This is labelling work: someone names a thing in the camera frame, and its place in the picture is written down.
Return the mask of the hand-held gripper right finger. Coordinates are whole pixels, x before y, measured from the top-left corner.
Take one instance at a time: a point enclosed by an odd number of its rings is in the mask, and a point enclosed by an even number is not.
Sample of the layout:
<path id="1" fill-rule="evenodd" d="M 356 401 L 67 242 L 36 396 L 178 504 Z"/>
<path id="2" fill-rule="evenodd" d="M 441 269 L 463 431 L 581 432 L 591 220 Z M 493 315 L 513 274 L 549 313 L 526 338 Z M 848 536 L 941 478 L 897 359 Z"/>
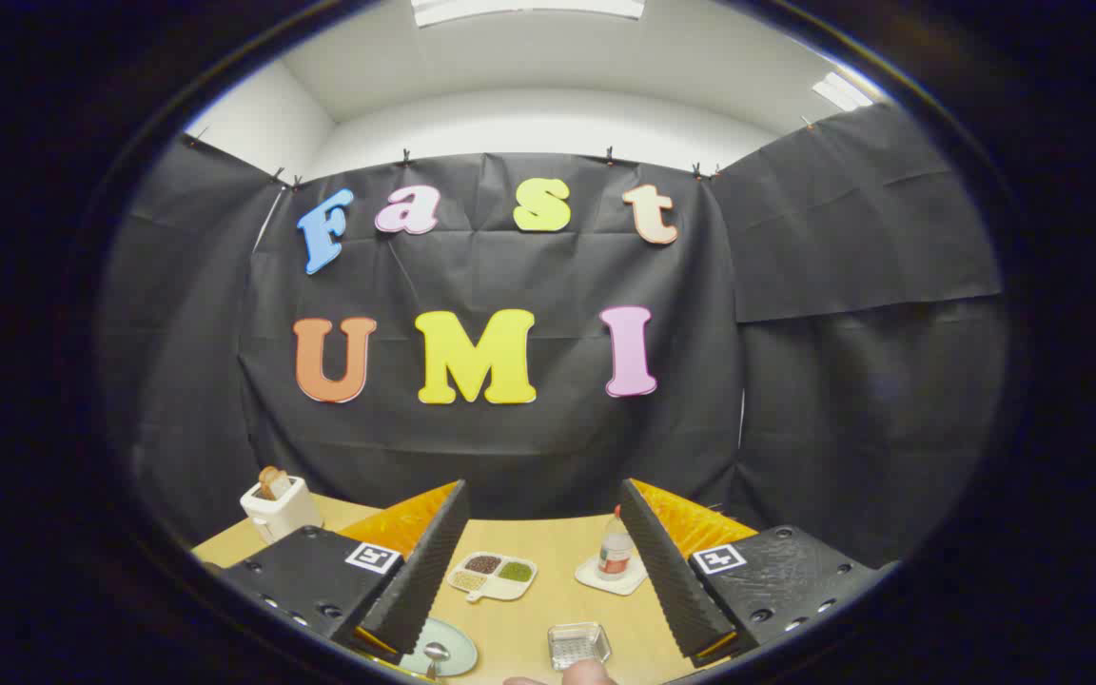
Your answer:
<path id="1" fill-rule="evenodd" d="M 675 646 L 696 667 L 831 618 L 897 567 L 861 563 L 800 526 L 754 530 L 636 479 L 620 486 L 620 514 Z"/>

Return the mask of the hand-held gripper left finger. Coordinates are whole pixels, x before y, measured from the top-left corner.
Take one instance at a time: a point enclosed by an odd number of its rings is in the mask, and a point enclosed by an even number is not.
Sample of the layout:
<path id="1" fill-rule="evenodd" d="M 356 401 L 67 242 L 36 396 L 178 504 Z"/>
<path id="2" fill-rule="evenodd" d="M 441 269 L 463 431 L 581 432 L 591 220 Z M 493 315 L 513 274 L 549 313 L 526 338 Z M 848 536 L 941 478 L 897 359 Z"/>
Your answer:
<path id="1" fill-rule="evenodd" d="M 302 632 L 396 666 L 413 654 L 469 520 L 458 479 L 335 532 L 300 526 L 217 576 Z"/>

